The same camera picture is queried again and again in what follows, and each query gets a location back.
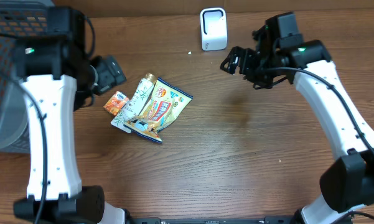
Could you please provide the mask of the dark grey plastic basket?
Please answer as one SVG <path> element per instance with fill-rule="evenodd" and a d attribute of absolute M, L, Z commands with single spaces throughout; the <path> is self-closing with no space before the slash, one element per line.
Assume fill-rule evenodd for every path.
<path fill-rule="evenodd" d="M 51 0 L 0 1 L 0 33 L 41 35 L 47 30 Z M 16 79 L 11 52 L 14 39 L 0 37 L 0 152 L 28 153 L 28 117 L 22 92 L 2 75 Z"/>

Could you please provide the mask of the small orange tissue box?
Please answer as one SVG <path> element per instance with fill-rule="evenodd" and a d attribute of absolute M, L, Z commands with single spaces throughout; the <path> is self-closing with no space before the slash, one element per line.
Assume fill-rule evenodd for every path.
<path fill-rule="evenodd" d="M 129 98 L 124 93 L 116 91 L 103 107 L 107 112 L 116 116 L 128 101 Z"/>

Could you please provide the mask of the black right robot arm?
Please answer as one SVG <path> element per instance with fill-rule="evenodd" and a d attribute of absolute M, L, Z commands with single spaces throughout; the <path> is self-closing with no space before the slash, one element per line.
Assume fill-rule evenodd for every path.
<path fill-rule="evenodd" d="M 283 81 L 294 85 L 319 120 L 334 157 L 320 177 L 320 196 L 297 210 L 291 223 L 350 223 L 374 204 L 374 130 L 346 92 L 325 45 L 304 40 L 293 12 L 267 19 L 252 37 L 254 49 L 232 48 L 220 68 L 242 74 L 257 90 Z"/>

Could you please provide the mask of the white barcode scanner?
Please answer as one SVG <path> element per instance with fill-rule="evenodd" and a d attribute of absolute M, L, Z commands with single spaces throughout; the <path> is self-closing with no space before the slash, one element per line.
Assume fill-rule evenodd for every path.
<path fill-rule="evenodd" d="M 221 7 L 211 7 L 200 12 L 200 30 L 203 51 L 223 50 L 227 47 L 227 15 Z"/>

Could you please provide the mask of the white floral tube gold cap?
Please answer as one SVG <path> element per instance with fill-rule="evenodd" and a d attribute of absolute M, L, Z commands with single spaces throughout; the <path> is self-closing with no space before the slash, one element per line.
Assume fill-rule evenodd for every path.
<path fill-rule="evenodd" d="M 133 97 L 122 107 L 120 112 L 111 121 L 111 125 L 130 134 L 131 130 L 124 124 L 131 118 L 137 116 L 145 106 L 148 98 L 156 84 L 157 77 L 147 73 L 139 82 Z"/>

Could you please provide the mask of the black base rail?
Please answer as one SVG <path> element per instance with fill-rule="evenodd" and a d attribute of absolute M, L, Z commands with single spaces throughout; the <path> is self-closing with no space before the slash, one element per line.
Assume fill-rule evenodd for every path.
<path fill-rule="evenodd" d="M 161 219 L 161 218 L 128 218 L 126 224 L 290 224 L 292 216 L 267 216 L 264 218 L 188 218 L 188 219 Z"/>

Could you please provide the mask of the beige orange snack bag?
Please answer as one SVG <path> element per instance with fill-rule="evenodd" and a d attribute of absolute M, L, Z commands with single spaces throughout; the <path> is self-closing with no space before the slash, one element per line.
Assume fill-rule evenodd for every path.
<path fill-rule="evenodd" d="M 159 132 L 170 126 L 192 99 L 192 95 L 158 78 L 149 102 L 124 126 L 144 138 L 162 143 Z"/>

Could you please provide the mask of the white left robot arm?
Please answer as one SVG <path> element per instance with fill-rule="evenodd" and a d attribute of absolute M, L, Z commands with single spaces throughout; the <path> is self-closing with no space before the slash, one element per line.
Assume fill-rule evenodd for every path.
<path fill-rule="evenodd" d="M 25 93 L 30 139 L 27 195 L 13 205 L 22 220 L 126 223 L 126 211 L 110 205 L 102 187 L 82 184 L 75 156 L 74 112 L 87 98 L 126 80 L 113 57 L 86 51 L 89 22 L 71 7 L 50 7 L 47 33 L 16 41 L 14 65 Z"/>

